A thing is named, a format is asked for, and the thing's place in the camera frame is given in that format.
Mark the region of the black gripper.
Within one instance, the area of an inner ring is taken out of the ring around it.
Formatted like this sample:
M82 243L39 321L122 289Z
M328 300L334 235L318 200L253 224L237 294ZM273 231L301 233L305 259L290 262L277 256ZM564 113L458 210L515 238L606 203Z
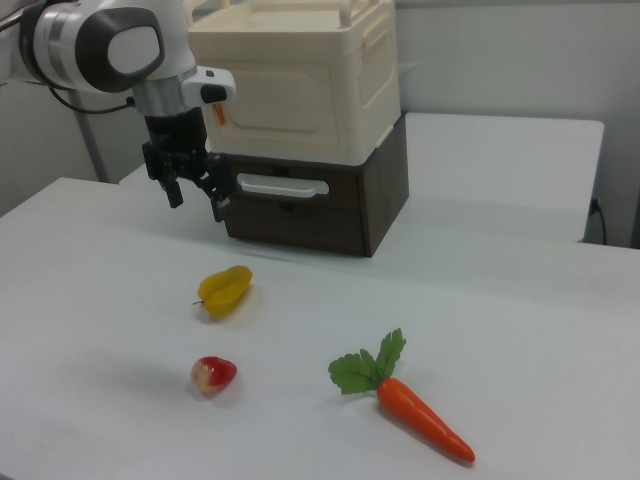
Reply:
M210 153L201 108L168 117L145 117L150 140L143 145L149 178L167 195L171 208L183 204L179 178L192 181L210 200L214 220L222 222L234 177L225 154Z

